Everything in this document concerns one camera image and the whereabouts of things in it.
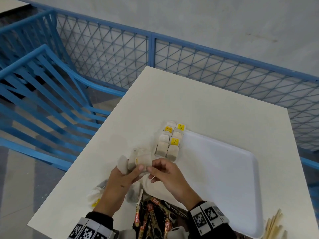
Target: yellow tea bag tag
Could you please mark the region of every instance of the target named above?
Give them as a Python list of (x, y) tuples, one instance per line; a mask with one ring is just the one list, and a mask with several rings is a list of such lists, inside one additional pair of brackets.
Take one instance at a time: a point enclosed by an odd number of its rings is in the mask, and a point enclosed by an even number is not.
[(168, 132), (172, 133), (172, 132), (173, 132), (173, 128), (170, 127), (170, 126), (167, 126), (167, 127), (164, 129), (164, 131), (168, 131)]
[(184, 131), (185, 130), (185, 125), (184, 124), (177, 124), (177, 128)]
[(97, 204), (100, 202), (101, 199), (98, 199), (94, 204), (92, 204), (92, 207), (97, 206)]
[(176, 145), (176, 146), (178, 146), (178, 144), (179, 144), (179, 139), (178, 138), (171, 138), (171, 143), (170, 143), (171, 145)]

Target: hand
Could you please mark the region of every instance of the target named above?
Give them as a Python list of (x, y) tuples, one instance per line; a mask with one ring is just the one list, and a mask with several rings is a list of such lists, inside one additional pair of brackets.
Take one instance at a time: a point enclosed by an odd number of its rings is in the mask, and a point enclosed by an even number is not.
[(111, 171), (101, 200), (93, 211), (113, 217), (114, 213), (120, 209), (131, 184), (142, 178), (139, 175), (143, 169), (144, 165), (141, 164), (128, 175), (124, 175), (115, 167)]
[(174, 198), (181, 202), (187, 210), (191, 210), (199, 202), (201, 197), (189, 186), (183, 174), (175, 163), (164, 158), (152, 161), (152, 167), (147, 167), (150, 173), (151, 183), (162, 181), (165, 188), (172, 193)]

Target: bundle of wooden sticks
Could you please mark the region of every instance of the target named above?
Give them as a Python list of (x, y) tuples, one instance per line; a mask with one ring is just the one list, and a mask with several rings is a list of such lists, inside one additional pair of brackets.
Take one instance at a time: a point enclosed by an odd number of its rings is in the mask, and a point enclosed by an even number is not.
[[(278, 226), (283, 216), (284, 215), (281, 213), (281, 209), (279, 209), (276, 215), (272, 217), (272, 219), (268, 218), (263, 239), (277, 239), (280, 231), (283, 228), (282, 225)], [(288, 236), (288, 232), (285, 230), (281, 239), (287, 239), (287, 236)]]

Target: white tray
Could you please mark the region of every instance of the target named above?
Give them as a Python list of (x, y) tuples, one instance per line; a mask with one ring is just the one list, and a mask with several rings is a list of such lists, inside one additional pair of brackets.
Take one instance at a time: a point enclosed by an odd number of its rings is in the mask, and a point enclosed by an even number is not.
[[(185, 131), (176, 164), (203, 200), (213, 201), (230, 220), (233, 230), (252, 238), (264, 233), (256, 157), (244, 149)], [(143, 179), (146, 193), (185, 208), (162, 182)]]

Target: gray wall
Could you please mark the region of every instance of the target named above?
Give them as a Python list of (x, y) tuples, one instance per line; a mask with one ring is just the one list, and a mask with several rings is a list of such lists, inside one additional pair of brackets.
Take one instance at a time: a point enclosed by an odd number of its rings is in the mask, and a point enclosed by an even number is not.
[(319, 0), (31, 1), (319, 74)]

